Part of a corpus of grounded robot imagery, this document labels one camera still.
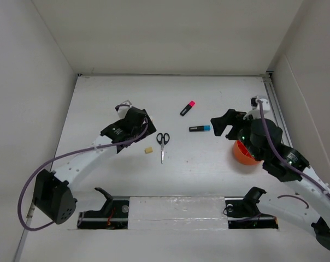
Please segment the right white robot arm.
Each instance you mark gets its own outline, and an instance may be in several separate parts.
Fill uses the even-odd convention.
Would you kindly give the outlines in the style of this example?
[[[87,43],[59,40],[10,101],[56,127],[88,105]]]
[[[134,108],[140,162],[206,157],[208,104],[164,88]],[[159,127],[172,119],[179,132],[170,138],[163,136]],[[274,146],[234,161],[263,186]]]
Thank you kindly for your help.
[[[226,138],[241,142],[256,161],[262,162],[263,170],[295,192],[277,195],[252,187],[241,199],[226,201],[226,215],[241,222],[262,215],[281,218],[308,232],[330,251],[330,188],[303,155],[282,143],[282,129],[258,111],[250,116],[229,109],[210,121],[215,136],[231,126]]]

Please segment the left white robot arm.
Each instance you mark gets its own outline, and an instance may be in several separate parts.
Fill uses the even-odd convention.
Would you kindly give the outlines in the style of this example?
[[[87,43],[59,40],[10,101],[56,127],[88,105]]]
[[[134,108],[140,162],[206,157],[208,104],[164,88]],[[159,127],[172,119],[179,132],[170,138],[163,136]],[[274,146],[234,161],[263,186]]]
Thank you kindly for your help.
[[[116,110],[123,118],[102,129],[88,148],[74,151],[74,158],[56,170],[38,173],[33,203],[53,223],[62,224],[74,213],[78,200],[73,192],[96,167],[156,132],[145,109],[124,104]]]

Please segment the blue black highlighter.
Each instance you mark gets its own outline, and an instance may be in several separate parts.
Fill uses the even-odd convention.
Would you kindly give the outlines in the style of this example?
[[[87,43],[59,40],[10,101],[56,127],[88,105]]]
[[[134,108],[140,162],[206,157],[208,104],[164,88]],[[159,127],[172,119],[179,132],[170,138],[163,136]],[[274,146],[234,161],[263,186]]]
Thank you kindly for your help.
[[[189,132],[206,132],[211,130],[210,125],[190,127]]]

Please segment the orange round organizer container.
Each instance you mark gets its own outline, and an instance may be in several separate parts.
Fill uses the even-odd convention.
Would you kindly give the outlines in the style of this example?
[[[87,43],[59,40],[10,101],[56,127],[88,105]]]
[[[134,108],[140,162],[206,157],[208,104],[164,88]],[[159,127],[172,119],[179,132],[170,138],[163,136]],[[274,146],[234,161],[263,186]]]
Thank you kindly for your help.
[[[256,161],[248,152],[246,147],[240,140],[236,140],[232,147],[233,156],[240,164],[243,165],[258,165],[261,161]]]

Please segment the pink black highlighter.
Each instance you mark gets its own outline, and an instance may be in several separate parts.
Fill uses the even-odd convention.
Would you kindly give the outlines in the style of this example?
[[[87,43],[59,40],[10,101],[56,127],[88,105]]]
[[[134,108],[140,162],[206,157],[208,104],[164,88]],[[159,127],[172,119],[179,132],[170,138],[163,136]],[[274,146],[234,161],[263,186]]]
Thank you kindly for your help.
[[[180,112],[180,116],[185,116],[195,105],[194,101],[190,101],[185,107],[184,109],[182,109],[182,111]]]

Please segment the black handled scissors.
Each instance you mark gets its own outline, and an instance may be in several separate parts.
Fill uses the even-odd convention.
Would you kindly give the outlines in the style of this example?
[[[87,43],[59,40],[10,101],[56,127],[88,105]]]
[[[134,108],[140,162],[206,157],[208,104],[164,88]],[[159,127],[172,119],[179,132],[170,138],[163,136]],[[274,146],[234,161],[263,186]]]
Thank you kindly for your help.
[[[170,141],[170,135],[168,133],[158,133],[156,140],[161,147],[160,154],[161,154],[161,164],[164,161],[164,147]]]

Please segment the black front mounting rail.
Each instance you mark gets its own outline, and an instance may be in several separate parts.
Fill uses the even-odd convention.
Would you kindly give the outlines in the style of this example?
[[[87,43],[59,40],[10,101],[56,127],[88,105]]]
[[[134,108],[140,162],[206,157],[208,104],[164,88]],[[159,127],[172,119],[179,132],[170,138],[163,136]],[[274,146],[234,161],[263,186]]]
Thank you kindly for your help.
[[[238,198],[222,196],[115,197],[99,211],[79,214],[78,229],[223,231],[227,229],[278,229],[270,215],[231,218]]]

